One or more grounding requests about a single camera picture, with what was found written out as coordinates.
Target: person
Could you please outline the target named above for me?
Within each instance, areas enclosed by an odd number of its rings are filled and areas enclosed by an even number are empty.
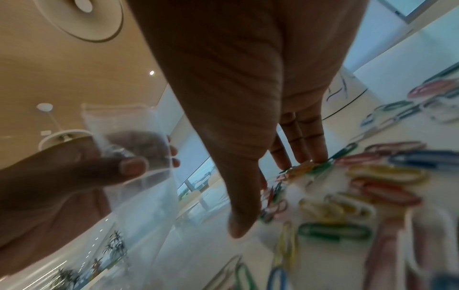
[[[269,150],[280,169],[291,166],[276,135],[278,123],[299,163],[327,160],[322,96],[367,0],[128,4],[226,183],[229,233],[241,237],[260,212],[258,160]],[[0,275],[49,255],[91,227],[109,212],[101,187],[147,169],[142,158],[98,154],[89,139],[75,140],[0,171]]]

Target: table surface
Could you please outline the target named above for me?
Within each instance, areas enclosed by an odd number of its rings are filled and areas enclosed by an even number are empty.
[[[406,99],[412,88],[432,75],[459,61],[459,8],[404,40],[389,51],[359,69],[355,75],[368,88],[345,109],[324,121],[325,136],[331,154],[348,144],[361,132],[360,121],[377,106]],[[362,141],[359,150],[368,145],[405,140],[420,140],[431,149],[459,150],[459,122],[439,125],[419,113],[401,123]],[[411,188],[427,203],[448,209],[453,218],[459,214],[457,175],[432,172],[429,182]],[[297,180],[287,188],[288,213],[269,226],[256,223],[248,235],[233,240],[226,232],[228,206],[206,219],[191,216],[188,223],[175,225],[154,265],[152,279],[161,278],[158,289],[201,289],[233,255],[240,253],[241,245],[257,239],[273,249],[282,222],[292,220],[297,225],[305,222],[296,205],[305,194],[321,195],[346,190],[348,180],[343,170],[334,169],[330,176],[313,192],[305,193],[304,180]],[[224,186],[208,196],[225,194]],[[361,289],[363,262],[368,244],[327,244],[300,240],[299,265],[290,279],[295,289],[355,290]]]

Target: ceiling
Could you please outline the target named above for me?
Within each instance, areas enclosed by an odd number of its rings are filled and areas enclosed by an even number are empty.
[[[158,103],[166,79],[123,7],[119,35],[89,43],[57,29],[32,0],[0,1],[0,168],[34,154],[40,131],[57,131],[38,103],[54,105],[63,129],[84,128],[82,103]]]

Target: transparent plastic bag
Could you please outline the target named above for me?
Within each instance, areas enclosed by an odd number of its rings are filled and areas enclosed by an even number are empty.
[[[84,105],[84,122],[103,157],[142,156],[147,173],[104,188],[127,250],[120,273],[92,290],[142,289],[178,214],[168,141],[155,112],[144,105]]]

